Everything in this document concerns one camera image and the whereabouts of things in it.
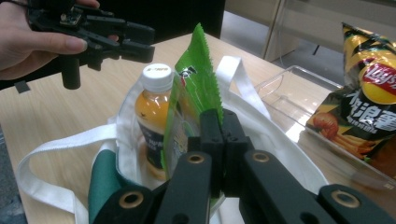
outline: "clear plastic tray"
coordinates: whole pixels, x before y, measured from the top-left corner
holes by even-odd
[[[342,86],[292,66],[256,86],[272,120],[294,141],[330,183],[364,193],[396,219],[396,181],[305,127],[327,95]]]

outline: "plastic bottle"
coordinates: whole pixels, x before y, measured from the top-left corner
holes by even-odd
[[[172,69],[163,63],[151,64],[143,70],[142,83],[144,90],[136,99],[134,112],[147,143],[148,173],[165,180],[161,151],[173,84]]]

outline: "green packaging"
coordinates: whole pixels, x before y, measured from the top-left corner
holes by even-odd
[[[172,176],[178,158],[187,152],[188,138],[199,136],[199,115],[208,109],[216,109],[219,122],[222,122],[218,83],[201,24],[195,27],[190,45],[175,70],[163,140],[163,167],[168,178]]]

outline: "hand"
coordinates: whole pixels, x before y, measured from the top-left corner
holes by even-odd
[[[87,7],[99,7],[96,0],[77,0]],[[58,33],[34,32],[26,9],[0,4],[0,80],[23,77],[49,63],[58,54],[77,54],[87,48],[79,38]]]

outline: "table surface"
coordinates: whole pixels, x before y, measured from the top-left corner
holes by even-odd
[[[223,56],[241,57],[254,85],[283,70],[215,37],[207,35],[206,39],[215,69]],[[156,44],[153,63],[173,66],[190,41],[191,35],[184,35]],[[29,82],[31,90],[21,94],[14,88],[0,91],[0,123],[14,171],[21,159],[41,144],[105,124],[118,113],[145,66],[108,59],[103,61],[100,72],[81,67],[81,87],[75,91],[64,88],[60,75]],[[73,190],[87,205],[92,158],[98,148],[99,145],[93,145],[84,150],[46,153],[32,158],[31,168],[49,183]],[[320,156],[312,154],[313,161],[316,158],[321,162]],[[332,182],[345,181],[332,178],[332,173],[324,172]],[[35,201],[23,192],[21,198],[29,223],[74,223],[72,214]]]

